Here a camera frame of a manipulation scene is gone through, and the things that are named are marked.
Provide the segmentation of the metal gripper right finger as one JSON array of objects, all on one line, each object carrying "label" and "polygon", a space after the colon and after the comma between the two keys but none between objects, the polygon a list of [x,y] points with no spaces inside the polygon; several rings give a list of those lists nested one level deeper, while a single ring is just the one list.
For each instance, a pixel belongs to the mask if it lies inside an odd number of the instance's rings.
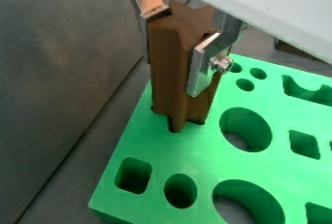
[{"label": "metal gripper right finger", "polygon": [[230,47],[248,30],[246,22],[220,10],[214,11],[212,25],[216,31],[191,50],[186,80],[186,93],[191,97],[207,88],[215,73],[223,75],[230,70]]}]

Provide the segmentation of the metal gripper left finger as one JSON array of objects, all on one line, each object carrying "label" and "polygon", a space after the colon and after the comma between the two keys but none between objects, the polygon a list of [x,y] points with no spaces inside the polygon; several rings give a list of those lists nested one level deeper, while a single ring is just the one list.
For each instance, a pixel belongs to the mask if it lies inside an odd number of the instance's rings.
[{"label": "metal gripper left finger", "polygon": [[143,33],[143,59],[148,63],[148,37],[147,24],[170,14],[170,8],[163,3],[163,0],[129,0],[136,12],[137,26]]}]

